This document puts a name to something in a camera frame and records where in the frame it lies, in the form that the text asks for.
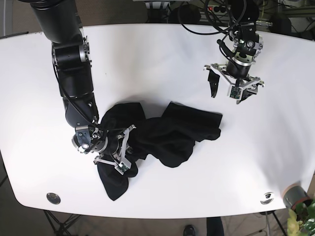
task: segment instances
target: wire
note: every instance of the wire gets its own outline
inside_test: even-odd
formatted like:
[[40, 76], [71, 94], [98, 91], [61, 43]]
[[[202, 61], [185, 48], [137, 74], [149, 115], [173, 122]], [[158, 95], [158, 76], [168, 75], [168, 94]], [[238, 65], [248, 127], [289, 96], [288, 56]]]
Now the wire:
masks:
[[287, 5], [287, 4], [283, 4], [283, 3], [277, 2], [277, 0], [271, 0], [271, 1], [275, 2], [276, 4], [282, 5], [282, 6], [295, 7], [295, 6], [292, 6], [292, 5]]
[[291, 24], [291, 26], [295, 30], [295, 32], [297, 32], [299, 34], [299, 32], [296, 30], [296, 28], [293, 26], [293, 24]]
[[261, 18], [263, 18], [263, 16], [264, 16], [264, 10], [265, 10], [265, 0], [262, 0], [262, 4], [263, 4], [263, 6], [262, 6]]
[[224, 15], [220, 16], [219, 19], [223, 18], [224, 16], [227, 16], [227, 13], [225, 13]]
[[6, 176], [3, 178], [3, 180], [0, 182], [0, 188], [1, 188], [1, 186], [4, 184], [4, 182], [6, 181], [7, 178], [8, 178], [8, 175], [6, 175]]
[[83, 111], [81, 111], [80, 108], [77, 107], [77, 105], [76, 105], [74, 102], [71, 101], [71, 98], [69, 97], [69, 95], [68, 95], [67, 92], [65, 91], [64, 87], [62, 86], [62, 84], [61, 84], [61, 82], [60, 82], [60, 80], [59, 80], [59, 78], [58, 78], [58, 75], [57, 75], [57, 72], [56, 72], [56, 70], [55, 70], [54, 64], [53, 64], [53, 68], [54, 68], [54, 73], [55, 73], [57, 82], [58, 82], [58, 84], [59, 84], [60, 90], [63, 92], [63, 94], [64, 94], [64, 96], [66, 97], [66, 99], [68, 100], [68, 102], [73, 106], [73, 108], [82, 116], [82, 118], [83, 118], [86, 122], [88, 122], [91, 126], [93, 126], [93, 127], [96, 128], [95, 124], [93, 124], [93, 123], [87, 118], [87, 115], [86, 115]]
[[[228, 36], [228, 33], [223, 37], [223, 39], [222, 39], [221, 41], [224, 41], [227, 36]], [[220, 52], [222, 53], [222, 55], [223, 55], [229, 62], [231, 62], [237, 70], [239, 70], [239, 68], [238, 68], [238, 66], [236, 65], [236, 63], [235, 63], [234, 61], [232, 61], [232, 60], [223, 52], [221, 45], [219, 45], [219, 50], [220, 50]]]
[[209, 9], [209, 11], [211, 12], [215, 19], [217, 19], [221, 24], [223, 24], [222, 21], [217, 17], [217, 15], [212, 10]]
[[310, 24], [305, 28], [305, 30], [304, 30], [303, 32], [307, 31], [307, 29], [308, 29], [314, 22], [315, 22], [315, 20], [313, 20], [312, 22], [310, 22]]
[[[182, 25], [182, 27], [184, 27], [184, 29], [186, 29], [187, 31], [191, 32], [191, 33], [194, 33], [194, 34], [197, 34], [197, 35], [215, 35], [215, 34], [219, 34], [219, 33], [226, 33], [227, 31], [231, 30], [234, 26], [236, 26], [240, 21], [241, 19], [243, 18], [244, 14], [245, 14], [245, 11], [246, 11], [246, 6], [247, 6], [247, 2], [246, 0], [243, 0], [244, 1], [244, 7], [243, 7], [243, 11], [242, 11], [242, 14], [241, 16], [237, 19], [237, 21], [231, 25], [230, 27], [226, 28], [226, 29], [223, 29], [223, 30], [220, 30], [220, 31], [217, 31], [217, 32], [212, 32], [212, 33], [199, 33], [199, 32], [195, 32], [195, 31], [192, 31], [190, 29], [188, 29], [182, 22], [181, 20], [181, 17], [180, 17], [180, 9], [183, 5], [183, 3], [179, 6], [178, 8], [178, 12], [177, 12], [177, 18], [178, 18], [178, 21], [179, 23]], [[204, 10], [205, 10], [205, 15], [209, 21], [209, 22], [213, 22], [210, 18], [210, 15], [209, 15], [209, 11], [208, 11], [208, 3], [209, 3], [209, 0], [206, 0], [205, 4], [204, 4]]]
[[[205, 12], [205, 15], [206, 15], [207, 20], [211, 23], [211, 19], [210, 19], [210, 16], [209, 16], [209, 12], [207, 11], [209, 1], [210, 1], [210, 0], [206, 0], [206, 1], [205, 1], [205, 4], [204, 4], [204, 12]], [[238, 23], [242, 20], [244, 14], [245, 14], [245, 11], [246, 11], [246, 7], [247, 7], [247, 1], [246, 1], [246, 0], [243, 0], [243, 2], [244, 2], [243, 11], [242, 11], [240, 17], [237, 19], [237, 21], [236, 21], [233, 25], [229, 26], [228, 28], [219, 30], [218, 32], [214, 32], [214, 33], [212, 33], [212, 34], [225, 33], [225, 32], [227, 32], [227, 31], [230, 31], [231, 29], [233, 29], [236, 25], [238, 25]]]
[[5, 36], [5, 20], [6, 20], [6, 16], [5, 16], [5, 12], [6, 12], [6, 0], [4, 0], [4, 4], [3, 4], [3, 35]]

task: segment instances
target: potted plant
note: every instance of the potted plant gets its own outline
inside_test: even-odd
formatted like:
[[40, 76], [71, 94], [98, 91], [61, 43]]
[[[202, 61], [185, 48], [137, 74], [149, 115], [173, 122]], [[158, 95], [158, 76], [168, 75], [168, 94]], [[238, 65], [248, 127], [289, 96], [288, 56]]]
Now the potted plant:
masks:
[[315, 200], [299, 184], [293, 184], [284, 191], [283, 202], [289, 208], [288, 236], [315, 235]]

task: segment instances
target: black cable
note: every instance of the black cable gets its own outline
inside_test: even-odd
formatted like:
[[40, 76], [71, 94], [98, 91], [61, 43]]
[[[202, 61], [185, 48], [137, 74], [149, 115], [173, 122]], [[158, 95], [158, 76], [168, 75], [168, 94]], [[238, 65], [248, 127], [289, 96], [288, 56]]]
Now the black cable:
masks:
[[310, 24], [305, 28], [305, 30], [304, 30], [303, 32], [307, 31], [307, 29], [308, 29], [314, 22], [315, 22], [315, 20], [313, 20], [312, 22], [310, 22]]
[[297, 32], [299, 34], [299, 32], [296, 30], [296, 28], [293, 26], [293, 24], [291, 24], [291, 26], [295, 30], [295, 32]]
[[[223, 39], [222, 39], [221, 41], [223, 42], [223, 41], [226, 39], [227, 36], [228, 36], [228, 33], [223, 37]], [[223, 52], [221, 45], [219, 45], [219, 50], [220, 50], [220, 52], [222, 53], [222, 55], [223, 55], [229, 62], [231, 62], [237, 70], [239, 70], [239, 68], [238, 68], [238, 66], [236, 65], [236, 63], [235, 63], [233, 60], [231, 60], [231, 59]]]
[[221, 3], [218, 2], [217, 0], [213, 0], [213, 1], [216, 2], [217, 4], [222, 4], [223, 5], [223, 1], [221, 1]]
[[219, 19], [223, 18], [224, 16], [227, 16], [227, 13], [225, 13], [224, 15], [220, 16]]
[[[204, 4], [204, 12], [205, 12], [205, 15], [206, 15], [207, 20], [211, 23], [211, 19], [210, 19], [210, 16], [209, 16], [209, 12], [207, 11], [209, 1], [210, 1], [210, 0], [206, 0], [206, 1], [205, 1], [205, 4]], [[238, 25], [238, 23], [242, 20], [244, 14], [245, 14], [245, 11], [246, 11], [246, 7], [247, 7], [247, 1], [246, 1], [246, 0], [243, 0], [243, 2], [244, 2], [243, 11], [242, 11], [240, 17], [237, 19], [237, 21], [236, 21], [233, 25], [229, 26], [228, 28], [226, 28], [226, 29], [221, 29], [221, 30], [219, 30], [218, 32], [214, 32], [214, 33], [212, 33], [212, 34], [225, 33], [225, 32], [227, 32], [227, 31], [230, 31], [231, 29], [233, 29], [236, 25]]]
[[217, 15], [212, 10], [209, 9], [209, 11], [211, 12], [211, 14], [213, 15], [215, 19], [217, 19], [221, 24], [223, 24], [220, 18], [218, 18]]
[[292, 5], [287, 5], [287, 4], [284, 4], [284, 3], [280, 3], [277, 0], [271, 0], [271, 1], [275, 2], [276, 4], [282, 5], [282, 6], [295, 7], [295, 6], [292, 6]]
[[231, 15], [230, 9], [228, 9], [227, 0], [224, 1], [224, 6], [226, 9], [227, 16], [229, 17], [229, 26], [230, 26], [232, 24], [232, 15]]
[[1, 183], [0, 183], [0, 188], [1, 188], [1, 186], [4, 184], [4, 182], [6, 181], [7, 178], [8, 178], [8, 175], [6, 175], [6, 176], [3, 178], [3, 180], [2, 180]]
[[55, 70], [55, 66], [53, 64], [53, 69], [54, 69], [54, 73], [55, 73], [55, 76], [56, 76], [56, 79], [57, 79], [57, 82], [59, 84], [59, 87], [60, 87], [60, 90], [63, 92], [64, 96], [66, 97], [66, 99], [68, 100], [68, 102], [73, 106], [73, 108], [82, 116], [83, 119], [85, 119], [86, 122], [88, 122], [91, 126], [95, 127], [95, 124], [93, 124], [88, 118], [87, 118], [87, 115], [80, 110], [79, 107], [76, 106], [76, 104], [74, 102], [71, 101], [71, 98], [69, 97], [69, 95], [67, 94], [67, 92], [64, 90], [59, 78], [58, 78], [58, 75], [57, 75], [57, 72]]
[[[245, 14], [245, 11], [246, 11], [246, 6], [247, 6], [246, 0], [243, 0], [243, 1], [244, 1], [243, 11], [242, 11], [241, 16], [237, 19], [237, 21], [236, 21], [233, 25], [231, 25], [230, 27], [228, 27], [228, 28], [226, 28], [226, 29], [224, 29], [224, 30], [220, 30], [220, 31], [218, 31], [218, 32], [199, 33], [199, 32], [194, 32], [194, 31], [188, 29], [188, 28], [183, 24], [183, 22], [182, 22], [182, 20], [181, 20], [181, 17], [180, 17], [180, 9], [181, 9], [183, 3], [182, 3], [182, 4], [179, 6], [179, 8], [178, 8], [177, 18], [178, 18], [179, 23], [182, 25], [182, 27], [184, 27], [184, 29], [186, 29], [187, 31], [189, 31], [189, 32], [191, 32], [191, 33], [197, 34], [197, 35], [214, 35], [214, 34], [219, 34], [219, 33], [226, 33], [227, 31], [231, 30], [234, 26], [236, 26], [236, 25], [241, 21], [241, 19], [243, 18], [244, 14]], [[206, 15], [206, 17], [208, 16], [207, 18], [210, 19], [210, 15], [209, 15], [209, 12], [208, 12], [208, 10], [207, 10], [207, 9], [208, 9], [208, 5], [207, 5], [208, 3], [209, 3], [209, 1], [206, 0], [205, 5], [204, 5], [204, 8], [205, 8], [205, 15]]]

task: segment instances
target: floor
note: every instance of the floor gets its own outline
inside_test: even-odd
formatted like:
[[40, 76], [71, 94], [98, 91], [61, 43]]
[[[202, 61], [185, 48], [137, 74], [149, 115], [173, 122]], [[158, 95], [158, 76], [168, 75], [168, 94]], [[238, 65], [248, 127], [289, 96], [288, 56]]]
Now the floor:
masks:
[[[0, 165], [0, 180], [5, 176]], [[70, 215], [54, 212], [60, 221]], [[285, 227], [287, 210], [278, 210], [276, 215]], [[269, 216], [272, 236], [283, 235], [274, 217]], [[259, 213], [222, 217], [226, 236], [246, 236], [264, 229], [266, 219]], [[181, 236], [185, 225], [193, 224], [198, 236], [206, 235], [206, 219], [123, 219], [109, 217], [83, 216], [73, 227], [72, 234], [80, 236]], [[14, 197], [10, 182], [7, 180], [0, 188], [0, 234], [2, 236], [52, 236], [53, 231], [45, 218], [43, 210], [20, 205]]]
[[[78, 12], [84, 26], [123, 23], [144, 23], [147, 11], [144, 3], [132, 0], [76, 0]], [[29, 4], [12, 1], [12, 33], [41, 31]], [[0, 180], [5, 176], [0, 156]], [[310, 191], [315, 192], [315, 181]], [[287, 210], [276, 211], [285, 227]], [[69, 214], [56, 212], [60, 221]], [[273, 236], [283, 235], [271, 215], [270, 224]], [[246, 236], [266, 226], [265, 217], [256, 213], [222, 217], [226, 236]], [[199, 236], [206, 235], [206, 219], [122, 219], [109, 217], [83, 216], [70, 232], [80, 236], [180, 236], [187, 224], [197, 228]], [[0, 188], [0, 235], [2, 236], [49, 236], [52, 229], [39, 209], [20, 205], [13, 194], [9, 180]]]

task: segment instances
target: metal stand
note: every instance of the metal stand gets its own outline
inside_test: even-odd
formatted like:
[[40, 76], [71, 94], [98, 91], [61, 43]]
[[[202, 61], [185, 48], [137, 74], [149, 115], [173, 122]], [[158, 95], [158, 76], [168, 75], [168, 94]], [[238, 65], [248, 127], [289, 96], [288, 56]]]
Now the metal stand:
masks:
[[[44, 213], [47, 217], [47, 220], [49, 221], [49, 224], [53, 228], [56, 236], [65, 236], [65, 235], [78, 236], [78, 235], [70, 234], [68, 229], [81, 217], [81, 215], [71, 214], [70, 217], [65, 222], [61, 223], [50, 211], [44, 210]], [[56, 230], [50, 217], [59, 225], [58, 230]]]
[[253, 235], [259, 234], [259, 233], [261, 233], [261, 232], [264, 232], [267, 236], [271, 236], [271, 229], [270, 229], [269, 219], [268, 219], [268, 215], [270, 215], [270, 214], [273, 214], [273, 216], [274, 216], [274, 218], [276, 219], [276, 221], [277, 221], [277, 223], [278, 223], [278, 225], [279, 225], [279, 227], [280, 227], [280, 229], [281, 229], [283, 235], [284, 235], [284, 236], [287, 236], [287, 234], [286, 234], [284, 228], [282, 227], [282, 225], [281, 225], [279, 219], [277, 218], [277, 216], [276, 216], [274, 210], [266, 211], [266, 212], [260, 212], [259, 214], [266, 216], [266, 227], [265, 227], [264, 229], [258, 230], [258, 231], [254, 232], [254, 233], [252, 233], [252, 234], [247, 235], [247, 236], [253, 236]]

